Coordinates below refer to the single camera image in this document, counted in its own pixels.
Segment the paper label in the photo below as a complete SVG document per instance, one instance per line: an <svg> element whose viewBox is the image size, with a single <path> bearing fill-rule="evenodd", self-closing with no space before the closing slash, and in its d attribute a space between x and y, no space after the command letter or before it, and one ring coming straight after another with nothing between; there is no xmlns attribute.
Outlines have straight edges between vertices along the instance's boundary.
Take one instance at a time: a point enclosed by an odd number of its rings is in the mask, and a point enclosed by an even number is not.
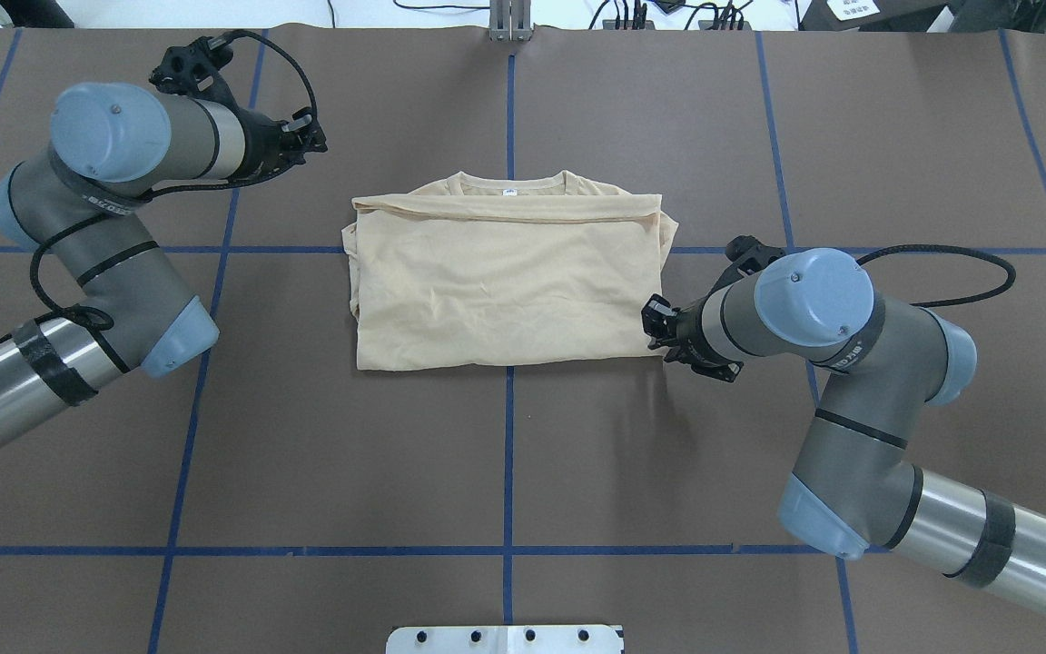
<svg viewBox="0 0 1046 654"><path fill-rule="evenodd" d="M879 13L874 0L826 0L826 4L839 21L851 21Z"/></svg>

